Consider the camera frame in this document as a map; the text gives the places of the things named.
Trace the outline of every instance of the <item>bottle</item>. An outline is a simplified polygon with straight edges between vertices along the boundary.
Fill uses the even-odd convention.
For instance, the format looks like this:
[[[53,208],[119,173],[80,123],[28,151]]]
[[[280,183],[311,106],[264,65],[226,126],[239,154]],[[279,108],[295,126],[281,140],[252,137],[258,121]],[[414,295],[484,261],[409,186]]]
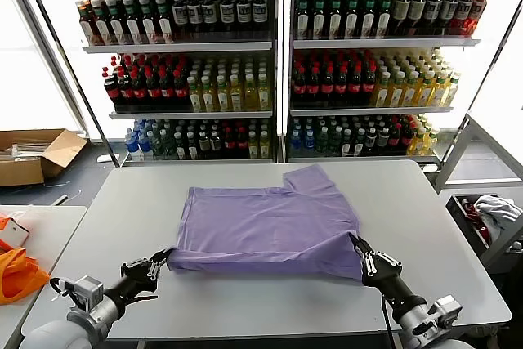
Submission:
[[[241,112],[244,107],[244,93],[238,82],[238,75],[230,76],[230,100],[233,112]]]
[[[407,85],[405,86],[405,94],[403,95],[400,106],[412,106],[412,100],[414,98],[414,93],[416,92],[418,76],[418,71],[413,71],[409,74]]]
[[[376,11],[374,10],[374,4],[376,0],[366,0],[365,10],[361,19],[361,34],[360,38],[370,38],[373,32],[374,16]]]
[[[437,33],[437,17],[440,14],[443,0],[427,0],[427,5],[423,11],[423,18],[421,28],[418,30],[418,35],[432,36]]]
[[[384,38],[387,35],[387,27],[391,18],[391,0],[382,0],[376,24],[376,38]]]
[[[334,68],[329,66],[327,68],[327,72],[325,73],[324,79],[321,83],[320,100],[322,102],[322,106],[324,106],[324,107],[329,106],[330,96],[333,93],[333,89],[334,89],[333,74],[334,74]]]
[[[253,19],[254,30],[258,32],[266,32],[269,29],[267,26],[268,10],[266,0],[254,0]]]
[[[201,97],[201,93],[196,84],[196,78],[188,77],[187,83],[189,84],[189,94],[190,94],[189,97],[190,97],[190,102],[193,105],[193,111],[194,112],[204,112],[203,98]]]
[[[405,35],[415,36],[422,21],[423,10],[427,5],[426,0],[411,0],[409,11],[407,12],[407,23]]]
[[[358,0],[349,0],[346,12],[344,26],[344,38],[353,38],[356,32],[356,23],[358,22]]]
[[[321,128],[320,134],[316,138],[315,150],[317,153],[324,154],[327,152],[327,145],[329,143],[328,131],[329,131],[329,129],[326,127]]]
[[[315,0],[315,10],[312,19],[313,40],[320,40],[321,38],[323,38],[324,20],[324,0]]]
[[[354,157],[361,155],[365,143],[365,129],[358,128],[358,133],[356,134],[355,146],[354,146]]]
[[[340,31],[340,22],[342,21],[342,14],[340,7],[342,0],[332,0],[329,13],[329,40],[334,40],[338,37]]]
[[[191,33],[194,38],[197,38],[203,31],[202,6],[198,0],[189,0],[187,3],[187,14],[189,16]]]
[[[298,0],[296,15],[296,40],[307,40],[307,27],[309,25],[308,0]]]
[[[454,18],[450,21],[450,35],[464,36],[467,32],[465,20],[472,8],[472,0],[458,0],[458,7],[454,13]]]
[[[389,92],[390,78],[391,73],[387,71],[382,72],[382,77],[379,80],[379,84],[376,86],[376,101],[374,102],[375,108],[382,108],[385,106],[385,101],[387,100],[387,95]]]
[[[389,23],[389,36],[402,36],[405,31],[410,0],[395,0],[392,10],[392,21]]]
[[[450,21],[458,8],[458,0],[443,0],[440,9],[440,19],[436,22],[436,34],[447,36],[450,34]]]
[[[404,86],[405,85],[405,73],[403,71],[398,71],[394,77],[394,83],[390,85],[389,92],[387,94],[387,101],[385,101],[385,106],[389,108],[397,108],[400,104],[400,99],[404,95]]]

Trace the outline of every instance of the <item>black cable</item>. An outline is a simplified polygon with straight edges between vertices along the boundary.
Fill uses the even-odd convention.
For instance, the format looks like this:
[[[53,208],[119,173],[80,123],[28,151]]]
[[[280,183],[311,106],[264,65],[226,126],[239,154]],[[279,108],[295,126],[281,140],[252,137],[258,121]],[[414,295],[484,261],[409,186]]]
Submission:
[[[382,311],[383,318],[385,319],[385,325],[387,326],[387,335],[389,337],[391,348],[396,349],[396,345],[394,344],[394,338],[392,337],[391,322],[389,321],[389,314],[387,313],[387,303],[385,301],[384,296],[382,296]]]

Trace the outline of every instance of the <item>juice bottle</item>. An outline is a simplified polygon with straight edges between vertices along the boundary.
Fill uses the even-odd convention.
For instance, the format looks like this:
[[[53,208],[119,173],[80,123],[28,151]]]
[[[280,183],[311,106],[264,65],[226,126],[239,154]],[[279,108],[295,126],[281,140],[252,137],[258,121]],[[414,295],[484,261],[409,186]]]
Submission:
[[[382,72],[382,77],[379,80],[378,85],[375,87],[376,91],[376,100],[373,103],[373,106],[376,108],[382,108],[385,106],[385,101],[387,100],[387,95],[389,91],[389,81],[391,79],[391,73],[388,71]]]
[[[254,83],[254,75],[245,75],[245,98],[244,105],[245,110],[254,111],[258,110],[258,93],[256,84]]]
[[[405,94],[403,95],[403,98],[400,99],[400,106],[412,106],[414,94],[416,93],[418,76],[418,71],[412,71],[409,74],[409,78],[407,79],[407,84],[405,86]]]
[[[238,75],[230,76],[230,101],[233,112],[241,112],[244,107],[244,93],[239,85]]]

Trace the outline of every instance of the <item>orange bag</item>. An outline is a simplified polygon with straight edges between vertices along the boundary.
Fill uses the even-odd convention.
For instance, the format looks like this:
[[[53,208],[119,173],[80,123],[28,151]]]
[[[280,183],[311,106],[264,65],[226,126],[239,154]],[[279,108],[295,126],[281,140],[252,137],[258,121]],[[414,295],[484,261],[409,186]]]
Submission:
[[[26,257],[23,248],[0,255],[0,277],[0,305],[24,298],[49,280],[49,274],[36,259]]]

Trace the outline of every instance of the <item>folded shirt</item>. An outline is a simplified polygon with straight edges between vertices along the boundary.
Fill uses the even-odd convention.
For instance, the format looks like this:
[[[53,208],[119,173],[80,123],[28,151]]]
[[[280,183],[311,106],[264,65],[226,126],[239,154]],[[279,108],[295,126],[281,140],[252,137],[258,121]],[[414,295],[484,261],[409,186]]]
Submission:
[[[348,236],[358,230],[350,204],[319,165],[285,173],[283,187],[191,187],[168,267],[360,279]]]

